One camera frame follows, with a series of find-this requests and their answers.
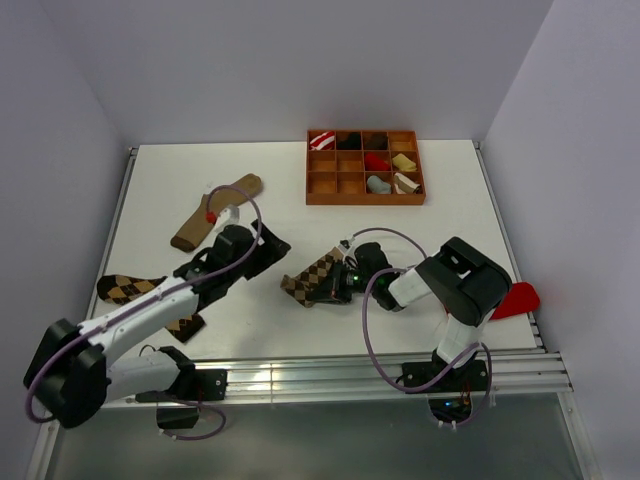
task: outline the beige sock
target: beige sock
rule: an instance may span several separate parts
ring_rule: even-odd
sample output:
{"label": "beige sock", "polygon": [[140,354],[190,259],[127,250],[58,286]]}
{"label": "beige sock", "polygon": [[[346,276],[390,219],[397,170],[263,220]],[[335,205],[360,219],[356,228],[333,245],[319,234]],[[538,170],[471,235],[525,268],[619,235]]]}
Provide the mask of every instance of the beige sock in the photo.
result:
{"label": "beige sock", "polygon": [[[238,187],[244,190],[251,197],[255,197],[262,191],[262,180],[257,175],[252,173],[245,175],[237,182],[232,184],[234,187]],[[205,194],[200,199],[200,206],[189,217],[189,219],[180,227],[178,233],[171,239],[171,246],[176,247],[183,252],[192,252],[202,243],[202,241],[209,235],[209,232],[213,229],[213,224],[207,222],[207,199],[208,194]],[[229,205],[240,206],[247,201],[247,198],[234,190],[221,190],[216,192],[211,197],[211,203],[209,210],[219,215]]]}

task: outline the wooden organizer box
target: wooden organizer box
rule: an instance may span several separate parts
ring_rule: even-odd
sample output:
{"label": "wooden organizer box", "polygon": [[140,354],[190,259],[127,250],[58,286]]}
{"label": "wooden organizer box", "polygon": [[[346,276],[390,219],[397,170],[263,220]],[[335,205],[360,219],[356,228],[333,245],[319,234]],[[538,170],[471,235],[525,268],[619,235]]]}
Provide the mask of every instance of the wooden organizer box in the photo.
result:
{"label": "wooden organizer box", "polygon": [[[336,142],[329,150],[311,150],[310,142],[318,135],[335,132]],[[341,150],[338,144],[351,133],[360,134],[360,148]],[[387,135],[385,150],[367,150],[367,140],[375,133]],[[370,171],[365,168],[364,156],[374,153],[387,163],[387,172]],[[417,171],[402,172],[391,159],[403,153],[415,162]],[[393,175],[400,172],[422,186],[420,193],[396,192]],[[371,193],[367,179],[376,175],[391,185],[391,194]],[[422,163],[418,152],[415,132],[385,130],[309,130],[307,132],[307,205],[422,205],[426,199],[422,176]]]}

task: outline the checkered pattern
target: checkered pattern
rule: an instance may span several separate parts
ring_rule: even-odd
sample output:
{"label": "checkered pattern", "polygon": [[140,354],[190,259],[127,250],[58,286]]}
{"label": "checkered pattern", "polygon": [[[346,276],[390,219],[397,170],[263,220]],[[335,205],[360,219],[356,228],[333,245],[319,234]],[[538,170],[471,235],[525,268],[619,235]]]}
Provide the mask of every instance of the checkered pattern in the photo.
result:
{"label": "checkered pattern", "polygon": [[[126,305],[150,292],[167,277],[161,278],[136,278],[126,275],[105,275],[98,280],[96,291],[98,297],[107,303],[114,305]],[[190,315],[180,320],[175,320],[165,328],[180,342],[184,343],[193,337],[198,330],[204,327],[205,323],[198,314]]]}
{"label": "checkered pattern", "polygon": [[343,255],[337,248],[320,257],[313,264],[295,277],[285,275],[280,282],[280,288],[291,295],[300,305],[310,308],[315,302],[307,300],[309,292],[315,290],[327,277],[336,260],[342,260]]}

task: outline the gray floor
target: gray floor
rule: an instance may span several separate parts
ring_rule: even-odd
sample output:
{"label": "gray floor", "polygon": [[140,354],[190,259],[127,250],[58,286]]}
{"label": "gray floor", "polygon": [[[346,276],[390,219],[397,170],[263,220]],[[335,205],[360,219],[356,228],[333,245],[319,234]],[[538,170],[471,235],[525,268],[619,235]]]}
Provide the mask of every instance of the gray floor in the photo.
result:
{"label": "gray floor", "polygon": [[107,410],[64,434],[48,478],[581,478],[555,395],[498,397],[457,433],[435,428],[426,408],[424,399],[227,407],[228,428],[201,442],[159,437],[152,411]]}

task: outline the brown sock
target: brown sock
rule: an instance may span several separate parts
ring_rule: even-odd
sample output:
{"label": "brown sock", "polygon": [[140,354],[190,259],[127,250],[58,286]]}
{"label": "brown sock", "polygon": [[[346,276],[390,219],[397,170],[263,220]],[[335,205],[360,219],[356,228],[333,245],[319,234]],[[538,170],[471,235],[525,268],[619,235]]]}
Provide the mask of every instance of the brown sock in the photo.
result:
{"label": "brown sock", "polygon": [[307,295],[327,278],[334,262],[342,260],[343,256],[340,250],[333,248],[295,277],[292,278],[289,275],[282,277],[280,288],[291,295],[303,307],[313,307],[315,302],[307,300]]}
{"label": "brown sock", "polygon": [[[98,280],[96,291],[98,297],[107,303],[126,305],[156,288],[164,282],[166,278],[167,277],[145,279],[127,277],[126,275],[105,275]],[[165,328],[176,339],[185,343],[193,337],[198,330],[204,327],[204,325],[204,320],[196,313],[186,318],[175,320]]]}
{"label": "brown sock", "polygon": [[[262,180],[252,173],[245,175],[232,184],[247,192],[251,197],[255,197],[262,190]],[[207,222],[207,199],[209,195],[203,195],[200,199],[200,206],[189,217],[178,233],[171,239],[171,246],[183,252],[192,252],[209,235],[213,229],[213,224]],[[240,206],[247,201],[247,198],[234,190],[221,190],[211,197],[210,211],[219,215],[228,205]]]}

